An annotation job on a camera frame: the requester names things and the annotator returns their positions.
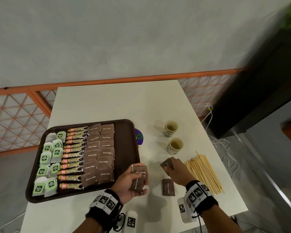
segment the right hand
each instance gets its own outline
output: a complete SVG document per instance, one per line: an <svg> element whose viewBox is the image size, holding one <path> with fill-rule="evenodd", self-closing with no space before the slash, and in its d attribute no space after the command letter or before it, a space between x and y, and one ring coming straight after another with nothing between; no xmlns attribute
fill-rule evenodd
<svg viewBox="0 0 291 233"><path fill-rule="evenodd" d="M185 164L179 159L171 157L173 169L166 166L164 167L165 172L171 179L178 185L186 186L190 181L195 180L193 175L186 168Z"/></svg>

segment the hand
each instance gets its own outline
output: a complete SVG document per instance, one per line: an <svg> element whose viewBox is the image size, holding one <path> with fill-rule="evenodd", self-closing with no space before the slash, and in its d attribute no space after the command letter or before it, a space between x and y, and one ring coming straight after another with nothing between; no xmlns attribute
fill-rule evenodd
<svg viewBox="0 0 291 233"><path fill-rule="evenodd" d="M133 165L144 166L144 163L136 163ZM132 180L141 177L141 173L131 173L131 172L132 172L132 166L129 166L129 168L121 176L118 177L116 182L110 188L119 196L122 204L126 204L135 196L142 196L148 193L148 189L144 189L142 193L129 190L129 188L132 185ZM149 184L149 181L146 180L144 185L148 185L148 184Z"/></svg>
<svg viewBox="0 0 291 233"><path fill-rule="evenodd" d="M189 172L184 163L179 159L171 157L173 169L166 166L164 167L165 172L171 179L178 185L186 186L190 181L195 180L193 175Z"/></svg>

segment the white device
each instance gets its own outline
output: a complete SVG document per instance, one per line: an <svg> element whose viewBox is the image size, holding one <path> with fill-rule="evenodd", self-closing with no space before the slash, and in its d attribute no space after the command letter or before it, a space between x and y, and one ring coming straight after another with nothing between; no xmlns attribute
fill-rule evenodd
<svg viewBox="0 0 291 233"><path fill-rule="evenodd" d="M137 221L138 214L135 211L128 210L125 213L125 223L122 229L123 233L136 233L137 232Z"/></svg>
<svg viewBox="0 0 291 233"><path fill-rule="evenodd" d="M192 212L184 197L178 199L178 207L181 219L184 223L197 221L197 212Z"/></svg>

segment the white table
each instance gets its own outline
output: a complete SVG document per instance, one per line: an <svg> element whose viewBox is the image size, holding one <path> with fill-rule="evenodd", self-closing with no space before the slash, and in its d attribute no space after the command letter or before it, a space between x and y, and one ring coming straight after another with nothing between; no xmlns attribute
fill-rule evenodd
<svg viewBox="0 0 291 233"><path fill-rule="evenodd" d="M181 232L199 226L198 221L185 224L180 217L177 199L184 196L184 187L175 184L176 196L162 196L160 183L167 175L160 163L171 156L166 151L169 138L162 134L167 120L178 122L175 136L184 141L175 158L186 161L196 155L196 150L205 154L225 191L215 195L219 206L229 216L248 210L176 80L58 88L49 128L116 119L131 120L144 136L139 154L140 161L148 165L149 193L132 199L122 210L138 213L137 232ZM74 231L100 192L28 203L22 233Z"/></svg>

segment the purple coaster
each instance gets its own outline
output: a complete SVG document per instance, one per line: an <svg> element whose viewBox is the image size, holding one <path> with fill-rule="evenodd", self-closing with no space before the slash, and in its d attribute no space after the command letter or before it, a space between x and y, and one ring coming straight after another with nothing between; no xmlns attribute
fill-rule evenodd
<svg viewBox="0 0 291 233"><path fill-rule="evenodd" d="M143 134L141 131L135 128L136 140L138 145L142 145L143 143Z"/></svg>

